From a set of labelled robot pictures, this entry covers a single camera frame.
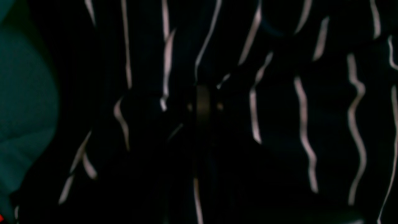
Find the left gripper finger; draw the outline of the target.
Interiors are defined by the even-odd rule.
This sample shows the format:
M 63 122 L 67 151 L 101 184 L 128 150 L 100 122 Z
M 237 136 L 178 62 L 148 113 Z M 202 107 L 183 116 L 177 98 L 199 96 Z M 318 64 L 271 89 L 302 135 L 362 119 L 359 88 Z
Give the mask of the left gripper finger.
M 196 91 L 196 121 L 198 125 L 207 125 L 211 115 L 211 94 L 206 85 L 198 85 Z

